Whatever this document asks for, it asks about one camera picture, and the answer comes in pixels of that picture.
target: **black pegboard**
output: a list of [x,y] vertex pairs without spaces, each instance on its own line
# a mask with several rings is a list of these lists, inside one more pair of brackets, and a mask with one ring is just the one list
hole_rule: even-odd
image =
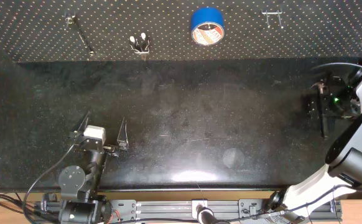
[[[190,37],[190,18],[215,7],[225,18],[224,39],[203,47]],[[270,16],[270,28],[261,10]],[[65,13],[75,12],[96,55],[89,56]],[[362,0],[202,1],[65,0],[0,1],[0,46],[15,62],[140,60],[128,45],[145,32],[148,60],[289,57],[362,57]]]

